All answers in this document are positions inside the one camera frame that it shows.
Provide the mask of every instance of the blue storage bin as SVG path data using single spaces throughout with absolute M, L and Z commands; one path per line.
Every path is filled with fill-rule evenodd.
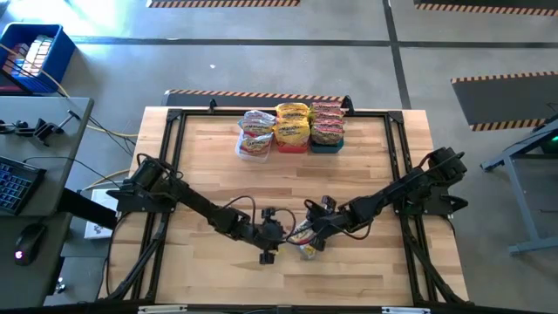
M 49 73 L 53 79 L 60 83 L 70 63 L 71 55 L 76 49 L 76 45 L 62 31 L 62 25 L 10 23 L 4 29 L 0 43 L 8 48 L 12 48 L 19 43 L 31 46 L 38 35 L 54 38 L 49 53 L 44 59 L 43 71 Z M 6 62 L 8 53 L 0 48 L 0 65 Z M 32 92 L 55 92 L 58 89 L 56 84 L 42 72 L 35 78 L 19 76 L 15 78 Z

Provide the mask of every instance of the striped floor marking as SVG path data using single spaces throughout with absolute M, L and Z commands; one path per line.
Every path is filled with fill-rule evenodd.
M 471 130 L 479 131 L 494 131 L 494 130 L 507 130 L 521 127 L 536 127 L 544 124 L 546 119 L 521 119 L 515 121 L 500 121 L 491 123 L 478 123 L 470 125 Z
M 434 4 L 434 3 L 415 4 L 415 8 L 419 10 L 442 10 L 442 11 L 453 11 L 453 12 L 500 13 L 500 14 L 558 17 L 558 10 L 555 9 L 490 7 L 490 6 L 477 6 L 477 5 Z
M 316 95 L 298 95 L 283 94 L 272 92 L 216 92 L 216 91 L 197 91 L 197 90 L 168 90 L 169 94 L 182 95 L 203 95 L 203 96 L 233 96 L 233 97 L 254 97 L 254 98 L 275 98 L 275 99 L 312 99 L 312 100 L 335 100 L 343 101 L 344 96 L 316 96 Z
M 495 80 L 495 79 L 524 79 L 524 78 L 536 78 L 541 76 L 558 75 L 558 72 L 554 71 L 544 71 L 544 72 L 525 72 L 516 74 L 498 74 L 498 75 L 482 75 L 476 77 L 467 78 L 452 78 L 452 84 L 464 83 L 464 82 L 474 82 L 483 80 Z
M 148 8 L 253 8 L 293 7 L 301 0 L 148 0 Z

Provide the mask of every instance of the concrete floor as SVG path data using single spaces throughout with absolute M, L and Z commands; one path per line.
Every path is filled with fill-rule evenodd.
M 140 0 L 13 2 L 0 19 L 56 23 L 73 36 L 212 39 L 388 40 L 380 0 L 303 0 L 298 8 L 148 9 Z M 398 39 L 448 42 L 558 40 L 558 18 L 414 10 L 391 0 Z M 145 106 L 158 106 L 172 88 L 303 94 L 349 94 L 356 107 L 402 107 L 389 47 L 198 46 L 80 44 L 62 84 L 72 96 L 96 100 L 105 127 L 135 133 Z M 401 49 L 411 106 L 425 109 L 436 147 L 465 151 L 466 178 L 453 188 L 470 206 L 456 214 L 459 255 L 472 301 L 487 306 L 558 312 L 558 249 L 510 257 L 507 246 L 527 240 L 505 172 L 478 165 L 528 130 L 473 133 L 460 112 L 451 78 L 553 71 L 556 50 Z M 104 134 L 87 131 L 78 159 L 101 173 L 128 168 L 131 159 Z M 68 187 L 97 180 L 72 169 Z M 547 221 L 558 224 L 558 217 Z M 74 219 L 65 245 L 68 292 L 47 304 L 92 301 L 106 242 L 80 239 Z

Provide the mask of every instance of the snack bag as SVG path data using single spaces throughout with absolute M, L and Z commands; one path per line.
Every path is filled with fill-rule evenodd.
M 274 120 L 269 119 L 240 119 L 238 126 L 245 134 L 251 136 L 273 133 Z
M 242 154 L 247 154 L 250 156 L 257 156 L 269 153 L 269 148 L 271 147 L 271 140 L 273 139 L 273 134 L 268 133 L 260 136 L 251 136 L 244 132 L 240 135 L 240 151 Z
M 310 112 L 303 103 L 285 103 L 276 106 L 277 117 L 282 119 L 305 119 Z
M 310 105 L 312 112 L 336 112 L 341 111 L 341 103 L 339 102 L 318 102 Z
M 258 110 L 250 110 L 248 112 L 244 113 L 244 118 L 245 119 L 264 119 L 264 120 L 269 120 L 269 121 L 274 121 L 276 120 L 276 117 L 269 114 L 269 113 L 264 113 Z
M 293 232 L 293 234 L 295 235 L 290 237 L 290 240 L 294 242 L 301 242 L 303 240 L 308 240 L 313 236 L 315 236 L 316 232 L 312 230 L 311 225 L 312 222 L 304 220 L 301 224 L 299 224 L 295 228 L 295 231 Z M 303 244 L 303 245 L 297 245 L 296 247 L 303 255 L 303 259 L 311 260 L 314 257 L 316 257 L 317 250 L 314 249 L 311 245 Z
M 310 118 L 313 120 L 316 119 L 342 119 L 345 113 L 343 110 L 335 110 L 335 111 L 311 111 Z
M 343 124 L 342 120 L 316 120 L 312 124 L 312 140 L 321 145 L 337 145 L 344 135 Z
M 279 119 L 275 126 L 277 144 L 293 147 L 308 145 L 310 126 L 307 119 Z

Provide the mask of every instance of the black floor line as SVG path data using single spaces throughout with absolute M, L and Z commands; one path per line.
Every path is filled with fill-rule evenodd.
M 402 48 L 494 48 L 494 49 L 523 49 L 523 48 L 558 48 L 558 43 L 550 42 L 433 42 L 433 41 L 400 41 Z
M 407 81 L 405 80 L 405 71 L 403 70 L 403 61 L 401 60 L 401 51 L 399 50 L 398 34 L 395 30 L 395 22 L 393 21 L 390 0 L 382 0 L 382 3 L 384 4 L 387 33 L 390 36 L 391 55 L 393 56 L 393 66 L 395 67 L 395 79 L 398 81 L 401 108 L 411 109 L 411 100 L 409 98 L 409 91 L 407 90 Z
M 389 40 L 336 40 L 336 39 L 187 39 L 187 38 L 116 38 L 72 36 L 75 44 L 129 44 L 129 45 L 255 45 L 255 46 L 341 46 L 388 47 Z
M 442 42 L 391 41 L 343 39 L 189 39 L 189 38 L 119 38 L 98 36 L 72 36 L 75 44 L 129 44 L 129 45 L 270 45 L 270 46 L 340 46 L 387 47 L 391 43 L 401 48 L 558 48 L 558 42 Z

